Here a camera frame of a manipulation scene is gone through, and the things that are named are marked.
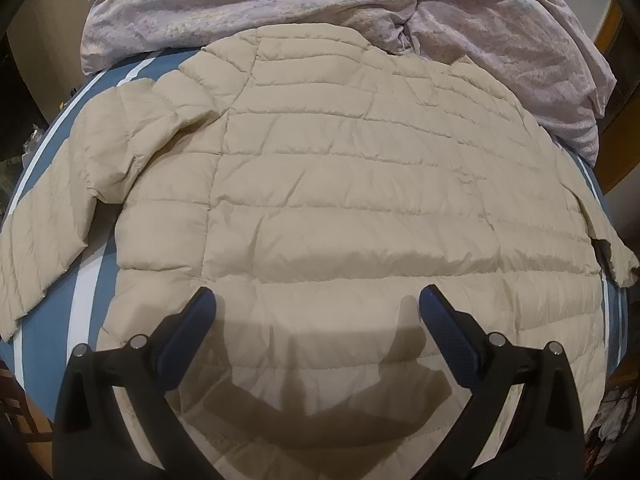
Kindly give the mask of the clutter on nightstand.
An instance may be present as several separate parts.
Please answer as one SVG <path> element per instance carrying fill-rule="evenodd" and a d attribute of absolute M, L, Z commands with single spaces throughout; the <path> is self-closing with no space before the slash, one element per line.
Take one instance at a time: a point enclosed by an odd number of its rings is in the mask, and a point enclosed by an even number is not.
<path fill-rule="evenodd" d="M 14 201 L 24 173 L 40 149 L 40 145 L 50 136 L 49 145 L 40 153 L 32 174 L 27 178 L 23 193 L 37 180 L 50 164 L 52 157 L 63 140 L 70 134 L 73 117 L 68 116 L 51 133 L 52 126 L 62 117 L 77 93 L 70 90 L 68 99 L 58 107 L 58 116 L 50 122 L 41 114 L 37 104 L 26 87 L 14 84 L 2 92 L 1 98 L 1 221 L 4 221 Z"/>

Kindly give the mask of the wooden door frame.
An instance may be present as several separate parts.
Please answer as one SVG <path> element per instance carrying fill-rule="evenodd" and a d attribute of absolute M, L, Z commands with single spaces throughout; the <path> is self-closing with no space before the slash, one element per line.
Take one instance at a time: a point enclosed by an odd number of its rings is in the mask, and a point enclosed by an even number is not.
<path fill-rule="evenodd" d="M 639 0 L 611 0 L 596 45 L 617 79 L 599 122 L 600 154 L 594 167 L 608 192 L 639 163 Z"/>

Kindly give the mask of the beige puffer jacket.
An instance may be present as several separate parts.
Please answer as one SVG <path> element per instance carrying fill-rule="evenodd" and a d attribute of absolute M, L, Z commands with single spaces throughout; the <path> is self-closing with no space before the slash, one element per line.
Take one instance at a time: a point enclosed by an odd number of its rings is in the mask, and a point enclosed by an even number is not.
<path fill-rule="evenodd" d="M 68 139 L 81 174 L 60 206 L 46 183 L 15 228 L 9 212 L 1 347 L 86 248 L 88 215 L 113 182 L 126 197 L 116 295 L 153 271 L 189 271 L 202 284 L 149 330 L 119 313 L 92 345 L 151 333 L 211 289 L 216 322 L 168 400 L 227 478 L 411 477 L 469 399 L 419 320 L 427 285 L 514 344 L 559 341 L 572 367 L 570 347 L 584 337 L 560 335 L 564 309 L 578 305 L 563 280 L 596 274 L 594 242 L 620 238 L 586 163 L 504 84 L 467 58 L 392 55 L 328 24 L 264 26 L 201 49 L 235 74 L 204 68 L 194 90 L 168 74 L 165 102 L 134 96 L 120 108 L 100 94 Z M 425 424 L 366 436 L 307 428 L 307 370 L 321 341 L 348 365 L 357 353 L 337 322 L 299 322 L 292 300 L 277 308 L 270 285 L 349 280 L 356 297 L 359 282 L 392 276 L 419 288 L 396 318 L 376 312 L 373 325 L 394 330 L 386 358 L 435 347 L 427 367 L 442 391 Z"/>

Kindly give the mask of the blue white striped bedsheet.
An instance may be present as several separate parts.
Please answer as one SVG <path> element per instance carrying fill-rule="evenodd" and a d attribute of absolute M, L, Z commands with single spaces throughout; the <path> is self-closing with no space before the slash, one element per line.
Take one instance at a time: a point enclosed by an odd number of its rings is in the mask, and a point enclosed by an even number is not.
<path fill-rule="evenodd" d="M 128 106 L 134 96 L 165 102 L 171 87 L 168 74 L 175 74 L 180 84 L 194 90 L 203 80 L 204 68 L 212 70 L 214 79 L 235 74 L 230 63 L 206 50 L 163 49 L 136 55 L 94 75 L 58 114 L 25 169 L 12 197 L 8 227 L 18 226 L 18 216 L 36 206 L 38 186 L 51 183 L 50 202 L 60 206 L 70 180 L 81 174 L 81 158 L 72 154 L 68 139 L 73 128 L 96 108 L 100 94 L 113 98 L 120 108 Z M 66 270 L 43 300 L 21 318 L 17 332 L 3 341 L 2 356 L 43 413 L 52 414 L 56 408 L 74 344 L 104 341 L 107 322 L 119 313 L 132 314 L 140 327 L 149 330 L 202 284 L 198 274 L 189 271 L 153 271 L 135 278 L 127 297 L 116 295 L 125 255 L 124 245 L 116 240 L 116 223 L 125 202 L 125 195 L 107 182 L 88 215 L 88 245 L 66 259 Z M 588 366 L 598 356 L 616 365 L 626 348 L 624 291 L 632 276 L 620 275 L 617 268 L 623 263 L 631 269 L 639 265 L 636 255 L 617 238 L 602 238 L 593 246 L 601 254 L 596 274 L 563 280 L 578 305 L 564 309 L 560 328 L 564 338 L 584 337 L 582 344 L 570 347 L 570 353 L 585 414 L 596 410 L 600 391 L 599 382 L 587 376 Z M 288 313 L 299 322 L 337 322 L 345 344 L 357 353 L 357 363 L 348 365 L 337 355 L 335 344 L 321 341 L 319 359 L 307 370 L 311 380 L 303 417 L 307 428 L 355 430 L 366 436 L 406 434 L 411 427 L 425 424 L 442 391 L 430 384 L 427 367 L 436 359 L 435 347 L 428 344 L 411 358 L 386 358 L 382 340 L 393 336 L 394 330 L 373 325 L 376 312 L 396 318 L 401 300 L 412 298 L 419 285 L 411 276 L 392 276 L 383 284 L 364 280 L 356 286 L 356 297 L 346 294 L 349 280 L 270 285 L 270 298 L 277 308 L 292 300 Z"/>

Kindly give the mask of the lilac floral duvet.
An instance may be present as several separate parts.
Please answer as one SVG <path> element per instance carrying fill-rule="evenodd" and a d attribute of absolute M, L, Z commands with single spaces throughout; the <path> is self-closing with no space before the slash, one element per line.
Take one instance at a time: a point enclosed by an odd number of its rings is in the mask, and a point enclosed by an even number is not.
<path fill-rule="evenodd" d="M 564 0 L 88 0 L 86 74 L 165 48 L 293 23 L 349 27 L 393 54 L 469 58 L 505 84 L 552 136 L 586 162 L 616 80 Z"/>

